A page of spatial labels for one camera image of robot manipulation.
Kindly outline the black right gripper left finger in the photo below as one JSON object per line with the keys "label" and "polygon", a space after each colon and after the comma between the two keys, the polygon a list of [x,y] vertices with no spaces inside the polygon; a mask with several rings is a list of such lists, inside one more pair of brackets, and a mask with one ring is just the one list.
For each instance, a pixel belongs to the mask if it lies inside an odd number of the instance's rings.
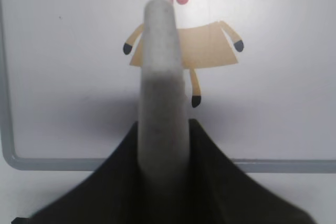
{"label": "black right gripper left finger", "polygon": [[137,161],[138,123],[87,179],[56,201],[12,223],[165,223]]}

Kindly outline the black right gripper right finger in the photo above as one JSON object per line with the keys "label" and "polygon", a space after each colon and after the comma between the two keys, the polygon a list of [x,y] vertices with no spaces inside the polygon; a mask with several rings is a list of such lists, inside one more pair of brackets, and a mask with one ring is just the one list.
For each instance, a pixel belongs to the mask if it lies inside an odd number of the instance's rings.
{"label": "black right gripper right finger", "polygon": [[170,223],[314,223],[238,168],[197,120],[174,123],[177,151]]}

